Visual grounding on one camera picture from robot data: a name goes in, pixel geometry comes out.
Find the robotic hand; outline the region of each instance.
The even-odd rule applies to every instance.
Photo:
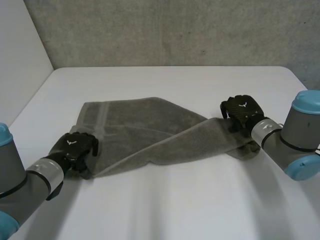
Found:
[[[66,133],[49,155],[24,169],[8,127],[0,123],[0,240],[7,240],[43,203],[56,197],[66,173],[73,169],[91,178],[89,154],[98,154],[98,140],[90,134]]]
[[[233,121],[235,130],[247,129],[253,140],[293,180],[309,179],[320,172],[320,91],[298,93],[283,128],[264,115],[248,95],[237,95],[220,105],[223,118]]]

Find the light blue joint cap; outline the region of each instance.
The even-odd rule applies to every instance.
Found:
[[[309,155],[293,161],[284,170],[290,178],[296,181],[307,180],[320,171],[320,156]]]
[[[0,240],[7,240],[16,231],[20,225],[12,216],[0,211]]]
[[[320,90],[305,90],[297,94],[292,107],[304,114],[320,115]]]
[[[10,143],[13,139],[8,126],[0,122],[0,147]]]

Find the towel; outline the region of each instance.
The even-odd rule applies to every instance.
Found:
[[[70,132],[99,140],[97,157],[86,159],[93,177],[224,153],[247,160],[260,151],[246,129],[232,130],[230,119],[207,119],[158,97],[86,102]]]

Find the table surface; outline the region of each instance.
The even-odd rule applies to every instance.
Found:
[[[54,71],[11,125],[23,164],[46,156],[84,102],[160,97],[207,118],[230,96],[251,95],[284,123],[305,90],[283,67],[85,67]],[[295,182],[263,152],[147,165],[90,181],[67,180],[12,236],[25,240],[313,240],[320,176]]]

